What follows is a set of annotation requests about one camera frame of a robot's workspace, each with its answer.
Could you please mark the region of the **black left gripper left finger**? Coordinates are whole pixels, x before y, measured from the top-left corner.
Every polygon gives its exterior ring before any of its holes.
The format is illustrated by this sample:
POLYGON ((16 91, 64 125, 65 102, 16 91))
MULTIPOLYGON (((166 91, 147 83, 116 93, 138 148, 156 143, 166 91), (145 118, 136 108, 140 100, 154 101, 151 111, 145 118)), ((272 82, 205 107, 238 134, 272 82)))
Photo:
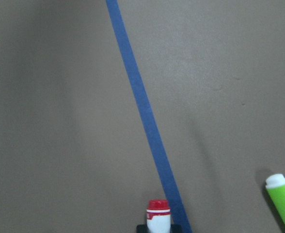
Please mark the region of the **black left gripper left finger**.
POLYGON ((136 233, 148 233, 148 227, 146 224, 140 224, 136 227, 136 233))

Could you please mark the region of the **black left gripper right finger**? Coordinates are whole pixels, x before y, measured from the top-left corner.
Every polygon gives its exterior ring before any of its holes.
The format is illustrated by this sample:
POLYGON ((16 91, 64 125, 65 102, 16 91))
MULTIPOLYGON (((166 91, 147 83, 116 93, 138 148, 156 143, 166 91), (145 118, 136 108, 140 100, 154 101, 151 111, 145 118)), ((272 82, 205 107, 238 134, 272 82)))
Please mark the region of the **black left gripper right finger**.
POLYGON ((182 226, 179 224, 172 224, 170 227, 170 233, 183 233, 182 226))

